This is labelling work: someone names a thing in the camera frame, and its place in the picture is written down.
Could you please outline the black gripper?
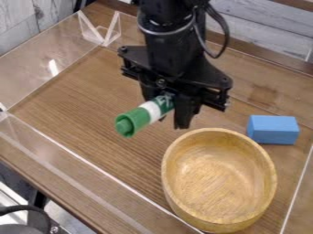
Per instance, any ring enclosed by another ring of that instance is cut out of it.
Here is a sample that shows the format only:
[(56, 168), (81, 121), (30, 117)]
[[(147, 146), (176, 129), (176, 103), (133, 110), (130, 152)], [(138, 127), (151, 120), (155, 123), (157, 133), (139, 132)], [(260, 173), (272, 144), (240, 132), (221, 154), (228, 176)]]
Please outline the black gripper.
[(174, 96), (174, 126), (189, 129), (202, 106), (226, 109), (233, 80), (209, 62), (217, 56), (206, 47), (205, 25), (139, 29), (146, 44), (118, 50), (122, 74), (138, 81), (145, 101)]

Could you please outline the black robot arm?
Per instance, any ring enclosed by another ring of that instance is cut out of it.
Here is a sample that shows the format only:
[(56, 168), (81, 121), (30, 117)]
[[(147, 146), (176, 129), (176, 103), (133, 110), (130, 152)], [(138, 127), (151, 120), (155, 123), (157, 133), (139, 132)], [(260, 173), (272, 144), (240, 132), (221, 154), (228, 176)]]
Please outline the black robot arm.
[(221, 57), (206, 46), (206, 19), (230, 28), (210, 0), (137, 0), (143, 46), (123, 46), (122, 75), (137, 80), (149, 101), (174, 96), (174, 127), (188, 129), (204, 106), (226, 109), (232, 78), (209, 62)]

